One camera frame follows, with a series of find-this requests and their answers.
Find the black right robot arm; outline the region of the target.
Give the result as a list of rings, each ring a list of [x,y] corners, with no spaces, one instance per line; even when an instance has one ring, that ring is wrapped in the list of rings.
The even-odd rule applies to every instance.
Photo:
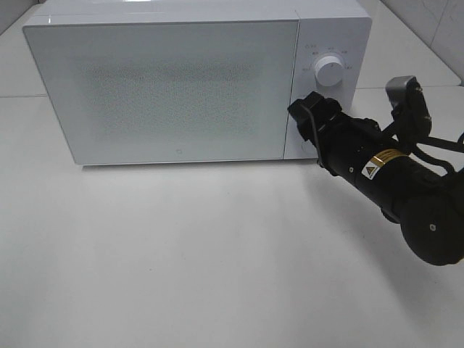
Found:
[[[369,118],[345,114],[316,92],[288,108],[318,164],[341,177],[400,226],[416,256],[431,265],[463,260],[463,174],[440,176],[415,161]]]

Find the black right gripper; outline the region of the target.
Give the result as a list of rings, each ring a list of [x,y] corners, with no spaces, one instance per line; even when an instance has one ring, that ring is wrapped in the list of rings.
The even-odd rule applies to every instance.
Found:
[[[380,137],[379,124],[372,119],[347,115],[340,103],[313,91],[307,99],[297,99],[288,107],[289,114],[297,124],[304,141],[310,141],[318,150],[320,159],[325,159],[336,140],[348,133],[356,136]]]

